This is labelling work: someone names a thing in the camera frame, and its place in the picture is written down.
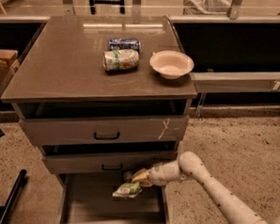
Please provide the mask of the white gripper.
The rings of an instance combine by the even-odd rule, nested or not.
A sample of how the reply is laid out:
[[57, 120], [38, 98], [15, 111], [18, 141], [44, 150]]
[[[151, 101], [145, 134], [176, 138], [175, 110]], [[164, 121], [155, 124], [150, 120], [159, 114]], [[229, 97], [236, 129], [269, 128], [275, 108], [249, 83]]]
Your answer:
[[132, 175], [132, 182], [139, 182], [142, 187], [152, 187], [153, 185], [165, 185], [163, 165], [154, 165], [150, 169], [142, 168]]

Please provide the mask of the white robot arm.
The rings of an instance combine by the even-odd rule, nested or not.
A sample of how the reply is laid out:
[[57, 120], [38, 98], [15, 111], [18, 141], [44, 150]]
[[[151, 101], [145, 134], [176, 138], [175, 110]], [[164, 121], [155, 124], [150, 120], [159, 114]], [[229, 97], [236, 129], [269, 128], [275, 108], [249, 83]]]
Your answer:
[[229, 224], [280, 224], [280, 216], [273, 223], [261, 218], [232, 191], [220, 184], [193, 152], [183, 152], [176, 160], [158, 163], [150, 169], [142, 168], [132, 175], [132, 182], [139, 182], [142, 186], [167, 185], [188, 177], [201, 184]]

